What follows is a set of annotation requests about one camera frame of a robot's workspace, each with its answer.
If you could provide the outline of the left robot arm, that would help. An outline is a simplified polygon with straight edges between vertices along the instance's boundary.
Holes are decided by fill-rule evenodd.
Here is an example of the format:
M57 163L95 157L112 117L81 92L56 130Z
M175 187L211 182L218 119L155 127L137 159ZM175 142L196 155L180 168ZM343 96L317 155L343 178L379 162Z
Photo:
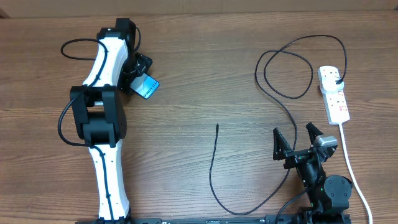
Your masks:
M71 109L81 146L87 147L95 166L99 212L95 223L132 223L121 164L127 120L121 93L149 99L160 83L148 75L153 61L138 52L139 28L128 18L102 28L94 42L98 52L82 85L70 90Z

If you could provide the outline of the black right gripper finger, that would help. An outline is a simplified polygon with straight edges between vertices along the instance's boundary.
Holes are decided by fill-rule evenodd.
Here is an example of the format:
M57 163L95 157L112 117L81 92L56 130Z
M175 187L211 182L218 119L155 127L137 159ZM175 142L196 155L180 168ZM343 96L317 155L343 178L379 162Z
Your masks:
M273 130L273 136L274 136L273 160L279 161L291 157L293 155L293 150L278 128L275 128Z
M306 129L308 131L311 145L314 144L317 136L323 135L323 133L312 122L309 122L306 125Z

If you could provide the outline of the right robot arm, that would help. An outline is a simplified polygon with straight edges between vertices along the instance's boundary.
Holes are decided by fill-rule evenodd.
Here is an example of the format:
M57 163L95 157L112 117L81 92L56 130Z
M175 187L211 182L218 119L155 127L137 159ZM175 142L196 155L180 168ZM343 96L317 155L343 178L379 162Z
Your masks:
M353 183L341 175L327 176L322 163L327 161L338 147L337 139L323 134L312 123L306 125L311 146L300 151L293 150L282 133L275 128L273 160L285 161L284 168L295 169L303 182L304 190L289 200L277 215L267 215L267 223L351 223L344 211L349 208ZM309 207L300 207L295 214L282 212L302 195L308 195Z

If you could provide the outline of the blue Galaxy smartphone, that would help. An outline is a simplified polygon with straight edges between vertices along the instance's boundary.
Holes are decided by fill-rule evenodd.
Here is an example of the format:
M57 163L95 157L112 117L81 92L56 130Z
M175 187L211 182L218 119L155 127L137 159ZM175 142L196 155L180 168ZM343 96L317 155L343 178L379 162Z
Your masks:
M158 87L160 87L160 83L146 73L136 77L130 84L130 88L146 100L154 94Z

